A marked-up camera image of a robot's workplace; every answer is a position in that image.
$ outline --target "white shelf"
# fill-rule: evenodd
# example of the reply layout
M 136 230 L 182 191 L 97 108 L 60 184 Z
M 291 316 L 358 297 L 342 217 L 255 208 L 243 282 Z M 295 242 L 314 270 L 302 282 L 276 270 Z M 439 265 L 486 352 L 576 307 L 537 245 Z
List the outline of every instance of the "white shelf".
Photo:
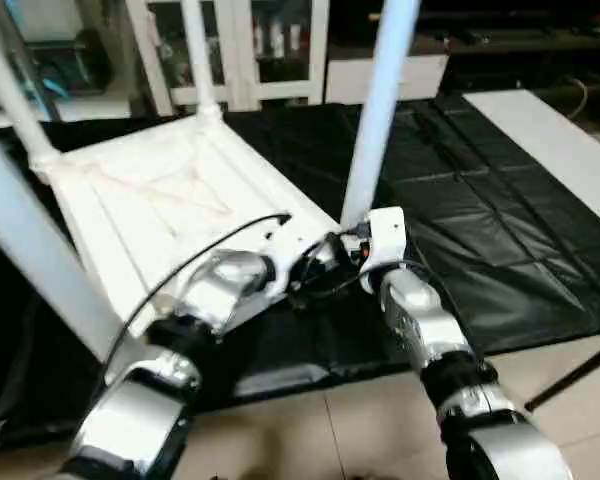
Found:
M 35 102 L 30 102 L 39 120 L 47 120 L 46 115 L 39 109 Z M 64 122 L 79 120 L 96 120 L 106 118 L 129 118 L 131 107 L 124 86 L 124 78 L 114 78 L 107 90 L 101 95 L 88 97 L 75 97 L 70 100 L 58 99 L 56 107 Z M 0 128 L 13 124 L 4 111 L 0 110 Z

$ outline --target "wire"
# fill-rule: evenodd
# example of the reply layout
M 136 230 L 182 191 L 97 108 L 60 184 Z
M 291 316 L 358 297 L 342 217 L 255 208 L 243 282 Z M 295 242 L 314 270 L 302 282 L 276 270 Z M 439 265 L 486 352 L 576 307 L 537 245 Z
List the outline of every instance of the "wire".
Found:
M 584 110 L 584 107 L 587 106 L 587 102 L 589 101 L 589 89 L 583 82 L 581 82 L 575 77 L 567 77 L 567 80 L 569 80 L 572 83 L 575 83 L 582 89 L 582 100 L 580 101 L 580 104 L 576 107 L 576 109 L 573 112 L 566 115 L 566 117 L 569 120 L 573 120 L 578 115 L 580 115 L 580 113 L 582 113 L 582 110 Z
M 358 272 L 356 275 L 348 278 L 344 282 L 340 283 L 339 285 L 337 285 L 333 288 L 330 288 L 329 290 L 323 290 L 321 292 L 311 292 L 311 293 L 308 293 L 308 295 L 313 299 L 323 300 L 325 298 L 329 298 L 329 297 L 335 295 L 336 293 L 345 289 L 349 285 L 357 282 L 358 280 L 360 280 L 362 277 L 364 277 L 368 273 L 371 273 L 371 272 L 374 272 L 376 270 L 380 270 L 383 268 L 403 267 L 403 266 L 420 268 L 420 269 L 424 270 L 425 272 L 429 273 L 434 278 L 436 278 L 437 281 L 439 281 L 439 278 L 429 268 L 427 268 L 424 264 L 422 264 L 420 262 L 416 262 L 414 260 L 396 260 L 394 262 L 379 263 L 378 265 L 374 265 L 373 267 L 368 268 L 362 272 Z
M 302 269 L 302 273 L 300 274 L 300 278 L 298 279 L 298 285 L 300 288 L 304 285 L 305 280 L 307 279 L 307 275 L 309 274 L 309 270 L 311 269 L 311 265 L 316 261 L 320 252 L 329 244 L 330 238 L 341 238 L 343 235 L 349 235 L 352 233 L 352 230 L 343 230 L 336 234 L 327 233 L 322 240 L 317 241 L 309 248 L 307 248 L 302 254 L 302 258 L 305 259 L 304 268 Z
M 100 374 L 98 375 L 98 384 L 96 385 L 96 388 L 94 390 L 94 395 L 92 396 L 92 399 L 95 398 L 95 396 L 98 394 L 98 392 L 100 390 L 100 386 L 105 383 L 105 376 L 107 374 L 107 371 L 111 367 L 111 363 L 113 362 L 113 359 L 116 356 L 116 352 L 118 351 L 118 348 L 120 348 L 120 345 L 122 344 L 122 341 L 124 340 L 125 335 L 127 334 L 127 332 L 129 331 L 129 329 L 131 328 L 131 325 L 133 324 L 133 322 L 135 321 L 135 319 L 137 318 L 137 316 L 140 314 L 140 312 L 142 311 L 142 309 L 144 309 L 144 307 L 147 306 L 147 304 L 151 301 L 151 299 L 153 297 L 155 297 L 155 295 L 160 290 L 162 290 L 162 288 L 167 283 L 169 283 L 176 275 L 178 275 L 182 270 L 184 270 L 186 267 L 188 267 L 192 262 L 194 262 L 195 260 L 197 260 L 198 258 L 200 258 L 202 255 L 204 255 L 208 251 L 212 250 L 213 248 L 217 247 L 218 245 L 220 245 L 221 243 L 225 242 L 226 240 L 228 240 L 229 238 L 233 237 L 234 235 L 242 232 L 243 230 L 246 230 L 247 228 L 252 227 L 253 225 L 256 225 L 258 223 L 262 223 L 262 222 L 265 222 L 267 220 L 274 220 L 274 219 L 279 220 L 280 224 L 283 225 L 290 218 L 291 218 L 291 215 L 289 215 L 288 213 L 276 213 L 276 214 L 273 214 L 273 215 L 266 215 L 264 217 L 256 218 L 255 220 L 251 220 L 250 222 L 247 222 L 244 225 L 236 228 L 235 230 L 232 230 L 231 232 L 227 233 L 225 236 L 223 236 L 219 240 L 216 240 L 215 242 L 213 242 L 212 244 L 210 244 L 207 247 L 203 248 L 199 252 L 191 255 L 185 261 L 183 261 L 182 263 L 180 263 L 180 265 L 178 265 L 173 270 L 171 270 L 171 272 L 169 272 L 160 282 L 158 282 L 158 284 L 156 286 L 154 286 L 145 295 L 145 297 L 142 299 L 142 301 L 140 301 L 140 303 L 138 303 L 138 305 L 136 306 L 136 308 L 134 308 L 133 312 L 131 312 L 131 314 L 129 315 L 129 317 L 127 318 L 127 320 L 124 322 L 122 328 L 120 329 L 120 332 L 118 333 L 118 336 L 116 337 L 116 339 L 111 344 L 111 350 L 109 351 L 109 354 L 107 355 L 107 358 L 105 359 L 104 363 L 102 364 L 102 369 L 100 370 Z

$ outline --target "metal joint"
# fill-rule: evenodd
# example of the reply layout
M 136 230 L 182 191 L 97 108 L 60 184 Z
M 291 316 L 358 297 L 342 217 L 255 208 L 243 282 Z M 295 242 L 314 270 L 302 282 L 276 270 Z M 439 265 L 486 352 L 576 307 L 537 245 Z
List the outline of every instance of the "metal joint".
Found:
M 440 405 L 437 412 L 438 424 L 441 425 L 449 416 L 473 418 L 502 410 L 515 411 L 516 407 L 499 385 L 467 387 L 454 393 Z

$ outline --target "floor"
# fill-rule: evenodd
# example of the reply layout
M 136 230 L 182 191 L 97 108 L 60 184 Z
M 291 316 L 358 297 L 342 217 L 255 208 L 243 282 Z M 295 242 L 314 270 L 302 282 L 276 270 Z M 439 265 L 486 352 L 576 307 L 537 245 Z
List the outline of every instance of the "floor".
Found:
M 495 356 L 522 403 L 600 349 L 600 336 Z M 579 480 L 600 480 L 600 370 L 536 411 Z M 0 480 L 52 472 L 67 445 L 0 454 Z M 411 373 L 199 417 L 177 480 L 447 478 L 435 416 Z

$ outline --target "white wooden chair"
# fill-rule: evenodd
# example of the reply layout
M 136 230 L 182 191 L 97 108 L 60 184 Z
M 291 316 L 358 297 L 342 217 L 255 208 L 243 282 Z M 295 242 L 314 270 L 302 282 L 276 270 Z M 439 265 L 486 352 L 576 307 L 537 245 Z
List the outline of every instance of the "white wooden chair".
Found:
M 67 153 L 50 144 L 0 53 L 1 102 L 30 168 L 53 189 L 84 268 L 121 318 L 176 264 L 255 217 L 287 211 L 316 238 L 337 227 L 222 121 L 199 0 L 183 0 L 182 9 L 197 115 Z M 257 249 L 270 228 L 256 226 L 226 246 Z M 154 315 L 148 306 L 132 333 Z

